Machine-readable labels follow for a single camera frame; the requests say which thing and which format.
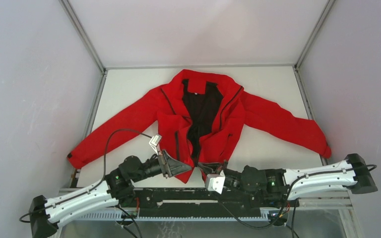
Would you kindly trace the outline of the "red jacket black lining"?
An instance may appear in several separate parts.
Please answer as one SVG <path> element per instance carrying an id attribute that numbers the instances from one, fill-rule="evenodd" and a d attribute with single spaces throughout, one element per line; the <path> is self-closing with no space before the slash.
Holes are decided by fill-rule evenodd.
<path id="1" fill-rule="evenodd" d="M 92 131 L 68 155 L 81 169 L 158 124 L 160 147 L 192 168 L 228 161 L 244 126 L 303 146 L 324 158 L 331 148 L 318 124 L 246 92 L 232 78 L 184 69 Z"/>

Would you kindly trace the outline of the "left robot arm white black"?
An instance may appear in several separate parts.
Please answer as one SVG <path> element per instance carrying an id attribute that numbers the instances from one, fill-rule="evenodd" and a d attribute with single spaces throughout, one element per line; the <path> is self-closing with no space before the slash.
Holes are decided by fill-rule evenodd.
<path id="1" fill-rule="evenodd" d="M 102 208 L 131 206 L 135 182 L 157 175 L 171 178 L 191 170 L 190 165 L 171 158 L 166 151 L 145 162 L 128 156 L 117 169 L 87 187 L 55 198 L 35 197 L 28 213 L 32 237 L 48 238 L 71 221 Z"/>

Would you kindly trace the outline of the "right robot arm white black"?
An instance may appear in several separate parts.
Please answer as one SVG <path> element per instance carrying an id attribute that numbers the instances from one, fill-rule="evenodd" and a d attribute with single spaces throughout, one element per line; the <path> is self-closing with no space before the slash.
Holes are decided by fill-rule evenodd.
<path id="1" fill-rule="evenodd" d="M 356 153 L 337 163 L 309 169 L 261 170 L 246 165 L 238 172 L 227 165 L 227 162 L 198 164 L 206 190 L 218 194 L 238 191 L 272 206 L 316 192 L 349 190 L 352 194 L 367 194 L 378 190 L 371 175 L 376 165 L 366 164 Z"/>

